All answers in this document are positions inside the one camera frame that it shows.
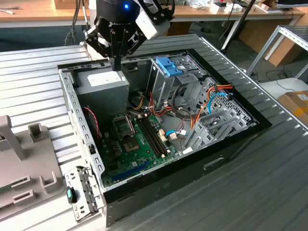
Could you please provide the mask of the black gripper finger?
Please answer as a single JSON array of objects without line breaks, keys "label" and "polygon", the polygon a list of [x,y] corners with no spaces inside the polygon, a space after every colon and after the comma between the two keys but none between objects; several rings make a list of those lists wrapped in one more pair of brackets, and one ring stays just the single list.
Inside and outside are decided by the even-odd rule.
[{"label": "black gripper finger", "polygon": [[105,40],[105,43],[99,41],[99,30],[96,25],[84,32],[86,43],[91,46],[98,54],[109,58],[113,71],[118,71],[118,54],[116,46]]},{"label": "black gripper finger", "polygon": [[121,59],[127,54],[133,54],[145,41],[146,36],[137,27],[124,28],[117,55],[117,71],[121,70]]}]

